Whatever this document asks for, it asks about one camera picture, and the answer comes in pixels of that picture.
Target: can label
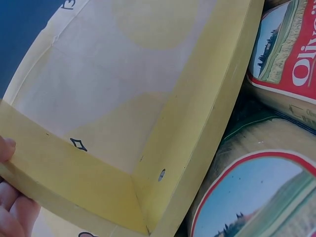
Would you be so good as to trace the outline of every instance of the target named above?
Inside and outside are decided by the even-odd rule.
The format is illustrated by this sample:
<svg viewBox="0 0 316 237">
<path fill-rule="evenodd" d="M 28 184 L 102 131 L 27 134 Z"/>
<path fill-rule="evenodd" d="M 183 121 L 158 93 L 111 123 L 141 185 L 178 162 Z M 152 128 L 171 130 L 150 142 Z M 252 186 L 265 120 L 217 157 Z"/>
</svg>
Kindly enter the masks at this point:
<svg viewBox="0 0 316 237">
<path fill-rule="evenodd" d="M 192 237 L 314 236 L 316 168 L 301 154 L 264 150 L 231 163 L 195 212 Z"/>
<path fill-rule="evenodd" d="M 247 78 L 316 104 L 316 0 L 290 0 L 262 18 Z"/>
</svg>

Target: finger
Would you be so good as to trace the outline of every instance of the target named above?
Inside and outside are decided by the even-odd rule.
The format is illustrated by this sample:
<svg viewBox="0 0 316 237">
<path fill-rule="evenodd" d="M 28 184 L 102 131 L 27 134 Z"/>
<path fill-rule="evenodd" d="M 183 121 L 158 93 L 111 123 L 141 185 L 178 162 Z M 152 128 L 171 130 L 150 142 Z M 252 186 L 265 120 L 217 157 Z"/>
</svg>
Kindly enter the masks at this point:
<svg viewBox="0 0 316 237">
<path fill-rule="evenodd" d="M 0 206 L 0 234 L 5 237 L 25 237 L 22 226 L 3 207 Z"/>
<path fill-rule="evenodd" d="M 0 136 L 0 162 L 10 159 L 15 152 L 15 141 Z"/>
<path fill-rule="evenodd" d="M 34 223 L 40 213 L 40 206 L 26 196 L 19 196 L 11 207 L 10 213 L 22 226 L 25 237 L 31 237 Z"/>
<path fill-rule="evenodd" d="M 15 200 L 19 197 L 19 191 L 6 181 L 0 183 L 0 206 L 9 211 Z"/>
</svg>

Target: hole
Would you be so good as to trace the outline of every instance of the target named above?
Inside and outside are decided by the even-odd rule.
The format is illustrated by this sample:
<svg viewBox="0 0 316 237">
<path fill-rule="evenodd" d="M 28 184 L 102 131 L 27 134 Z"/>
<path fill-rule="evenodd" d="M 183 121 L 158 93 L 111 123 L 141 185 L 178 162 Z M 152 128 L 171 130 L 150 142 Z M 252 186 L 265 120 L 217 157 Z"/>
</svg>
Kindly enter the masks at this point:
<svg viewBox="0 0 316 237">
<path fill-rule="evenodd" d="M 162 180 L 162 178 L 164 177 L 165 173 L 166 173 L 166 169 L 163 169 L 162 172 L 160 173 L 159 178 L 158 178 L 158 182 L 160 182 Z"/>
</svg>

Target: landscape illustration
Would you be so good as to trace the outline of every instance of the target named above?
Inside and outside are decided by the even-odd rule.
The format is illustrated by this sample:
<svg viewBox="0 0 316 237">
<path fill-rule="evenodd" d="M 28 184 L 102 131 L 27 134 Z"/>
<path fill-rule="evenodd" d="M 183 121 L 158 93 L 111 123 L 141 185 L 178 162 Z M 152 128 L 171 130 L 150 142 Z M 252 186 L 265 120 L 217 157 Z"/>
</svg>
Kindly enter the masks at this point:
<svg viewBox="0 0 316 237">
<path fill-rule="evenodd" d="M 192 237 L 314 237 L 316 178 L 278 157 L 234 168 L 201 208 Z"/>
<path fill-rule="evenodd" d="M 301 29 L 307 0 L 292 0 L 267 13 L 260 24 L 249 71 L 260 81 L 279 83 Z"/>
</svg>

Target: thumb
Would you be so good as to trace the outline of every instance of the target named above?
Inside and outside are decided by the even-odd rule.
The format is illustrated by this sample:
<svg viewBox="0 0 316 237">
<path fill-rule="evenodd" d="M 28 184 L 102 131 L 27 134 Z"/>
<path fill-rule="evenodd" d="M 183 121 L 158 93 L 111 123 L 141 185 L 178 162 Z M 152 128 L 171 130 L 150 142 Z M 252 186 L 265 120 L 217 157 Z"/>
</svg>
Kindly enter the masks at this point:
<svg viewBox="0 0 316 237">
<path fill-rule="evenodd" d="M 15 152 L 15 141 L 0 136 L 0 162 L 9 160 Z"/>
</svg>

